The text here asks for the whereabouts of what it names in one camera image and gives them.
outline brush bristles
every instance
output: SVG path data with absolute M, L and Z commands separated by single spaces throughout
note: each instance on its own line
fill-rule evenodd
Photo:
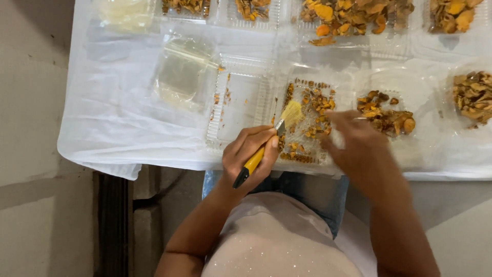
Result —
M 288 128 L 294 124 L 297 124 L 302 118 L 301 104 L 296 101 L 290 101 L 289 104 L 283 110 L 281 119 L 285 120 L 285 127 Z

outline fingernail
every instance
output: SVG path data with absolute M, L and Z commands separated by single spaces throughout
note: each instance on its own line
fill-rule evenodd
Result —
M 278 137 L 275 136 L 274 139 L 272 140 L 272 147 L 277 148 L 278 146 Z

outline blue jeans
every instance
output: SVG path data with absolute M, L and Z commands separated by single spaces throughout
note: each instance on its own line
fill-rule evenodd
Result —
M 222 171 L 209 170 L 203 180 L 202 199 L 212 190 Z M 323 177 L 295 172 L 284 172 L 277 180 L 267 177 L 250 194 L 275 191 L 290 196 L 318 214 L 330 228 L 333 239 L 340 228 L 349 180 L 346 176 L 335 185 L 323 182 Z

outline yellow brush handle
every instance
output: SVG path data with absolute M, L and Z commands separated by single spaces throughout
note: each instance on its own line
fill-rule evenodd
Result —
M 256 153 L 251 156 L 251 158 L 246 162 L 245 168 L 249 170 L 249 174 L 253 174 L 253 171 L 263 159 L 263 154 L 265 154 L 265 145 L 261 146 Z

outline table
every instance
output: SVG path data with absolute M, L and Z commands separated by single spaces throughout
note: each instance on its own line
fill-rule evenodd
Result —
M 161 30 L 173 24 L 164 22 Z M 241 51 L 244 56 L 268 58 L 276 49 L 283 49 L 284 55 L 298 55 L 303 63 L 313 62 L 307 61 L 309 55 L 306 52 L 311 50 L 292 46 L 292 41 L 282 37 L 284 30 L 281 26 L 278 34 L 274 34 L 231 29 L 216 40 L 222 53 Z M 490 41 L 481 41 L 477 46 L 476 40 L 465 43 L 462 39 L 453 42 L 454 49 L 421 47 L 444 45 L 435 37 L 422 35 L 422 32 L 415 30 L 407 36 L 408 43 L 403 46 L 352 51 L 350 55 L 345 50 L 333 49 L 329 57 L 318 59 L 313 55 L 311 59 L 326 66 L 324 59 L 332 61 L 335 57 L 350 56 L 347 60 L 328 62 L 327 68 L 354 74 L 362 69 L 403 66 L 416 72 L 425 70 L 425 74 L 442 78 L 447 67 L 469 59 L 464 54 L 470 47 L 474 47 L 474 55 L 486 55 L 487 45 L 492 45 Z M 176 115 L 148 92 L 149 79 L 154 74 L 165 32 L 161 33 L 111 33 L 99 26 L 89 1 L 76 0 L 65 110 L 58 140 L 62 156 L 127 179 L 136 179 L 141 164 L 191 170 L 221 168 L 220 154 L 210 151 L 205 144 L 208 117 L 180 114 L 180 122 L 183 123 L 176 125 Z M 235 36 L 249 40 L 251 45 L 234 48 L 230 41 Z M 411 58 L 403 59 L 400 54 Z M 406 169 L 406 177 L 411 180 L 491 180 L 492 155 L 488 154 L 491 144 L 475 140 L 481 131 L 473 136 L 457 136 L 448 132 L 437 138 L 432 149 L 423 150 L 422 158 L 439 160 L 438 166 Z M 483 131 L 483 136 L 488 134 L 487 131 Z M 288 164 L 277 164 L 274 169 L 339 173 L 335 167 L 313 169 Z

